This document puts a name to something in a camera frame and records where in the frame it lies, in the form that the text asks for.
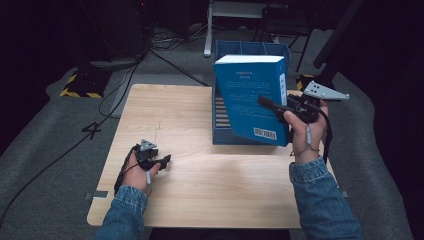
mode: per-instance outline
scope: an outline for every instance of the person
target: person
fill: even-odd
[[[324,101],[321,101],[320,108],[328,115],[328,106]],[[319,155],[319,143],[326,130],[324,117],[320,115],[317,122],[305,124],[296,115],[286,111],[284,118],[294,129],[292,146],[295,161],[289,165],[289,174],[300,225],[306,237],[326,240],[362,239],[359,221],[353,216],[334,177]],[[137,161],[132,154],[127,168],[135,164]],[[156,164],[149,174],[154,177],[159,167],[160,164]],[[147,192],[146,172],[138,167],[130,168],[124,175],[122,186],[95,239],[139,239],[144,227]]]

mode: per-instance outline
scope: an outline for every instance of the book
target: book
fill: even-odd
[[[258,104],[263,96],[287,105],[283,56],[225,55],[214,65],[218,87],[234,135],[270,145],[287,146],[288,125]]]

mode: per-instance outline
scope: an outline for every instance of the blue box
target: blue box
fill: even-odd
[[[217,40],[215,61],[227,54],[284,56],[286,72],[291,59],[287,44]],[[266,145],[266,143],[241,138],[232,133],[224,100],[216,78],[212,86],[212,113],[213,144]]]

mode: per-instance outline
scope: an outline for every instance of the denim sleeve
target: denim sleeve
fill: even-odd
[[[359,221],[321,157],[291,163],[289,169],[300,225],[308,239],[362,239]]]
[[[121,186],[94,239],[140,239],[146,206],[144,192]]]

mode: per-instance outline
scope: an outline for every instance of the gray floor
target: gray floor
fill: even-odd
[[[312,61],[330,34],[330,31],[314,32],[299,73],[294,72],[299,54],[293,54],[289,88],[295,88],[294,79],[299,74],[320,73],[322,69],[315,69]],[[219,32],[214,40],[250,41],[252,37],[252,31],[239,29]],[[203,57],[203,47],[204,38],[199,38],[158,54],[211,84],[213,56]],[[115,98],[123,92],[112,93],[125,77],[126,71],[119,71],[110,78],[105,91],[105,94],[112,93],[108,98],[59,97],[73,70],[46,89],[49,103],[1,156],[1,210],[41,169],[78,143],[85,135],[81,132],[84,127],[101,122],[104,117],[99,108],[109,113],[114,102],[116,104]],[[141,82],[199,85],[152,55],[135,71],[132,83]],[[375,144],[371,101],[342,75],[335,77],[334,84],[338,91],[349,93],[351,99],[330,103],[334,138],[329,158],[340,189],[347,193],[347,201],[362,223],[365,239],[412,239],[402,198]],[[100,127],[102,131],[96,133],[93,140],[83,141],[30,184],[7,213],[0,239],[92,239],[97,228],[86,221],[90,202],[84,195],[96,189],[118,122],[116,119],[105,121]],[[291,236],[304,239],[301,230],[291,231]]]

